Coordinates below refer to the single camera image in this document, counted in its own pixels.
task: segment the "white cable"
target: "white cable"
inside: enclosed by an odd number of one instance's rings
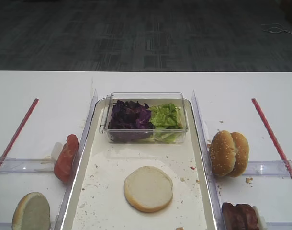
[[[272,33],[272,34],[280,34],[280,33],[289,33],[292,34],[292,31],[287,30],[284,26],[278,24],[278,23],[274,23],[274,24],[261,24],[263,26],[265,25],[277,25],[277,26],[272,26],[268,29],[262,29],[262,31],[264,32],[268,32],[268,33]]]

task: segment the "bread crumb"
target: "bread crumb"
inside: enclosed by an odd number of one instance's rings
[[[245,182],[247,183],[247,184],[251,184],[251,181],[253,181],[253,178],[252,177],[250,177],[250,178],[245,178]]]

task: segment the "hamburger bun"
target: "hamburger bun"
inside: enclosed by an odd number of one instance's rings
[[[212,172],[217,176],[226,176],[232,172],[236,163],[236,152],[231,134],[219,131],[210,145]]]
[[[219,131],[210,145],[212,172],[217,176],[237,177],[248,163],[249,144],[240,133]]]
[[[173,183],[162,170],[144,166],[131,173],[124,182],[124,195],[128,203],[142,212],[156,212],[172,200]]]
[[[49,230],[50,207],[46,197],[38,192],[25,195],[18,203],[12,230]]]
[[[243,134],[231,133],[236,149],[236,163],[234,169],[227,176],[237,177],[243,174],[248,164],[249,144]]]

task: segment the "purple cabbage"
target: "purple cabbage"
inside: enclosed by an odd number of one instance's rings
[[[141,105],[138,101],[123,102],[118,100],[114,103],[111,113],[109,129],[153,129],[149,122],[151,111],[147,110],[148,104]],[[148,138],[151,133],[111,133],[113,141],[132,141]]]

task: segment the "food tray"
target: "food tray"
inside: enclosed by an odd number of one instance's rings
[[[184,104],[188,132],[182,144],[113,144],[98,131],[106,99],[97,102],[61,229],[214,229],[192,107]],[[124,197],[125,178],[145,165],[173,181],[171,204],[156,213],[139,212]]]

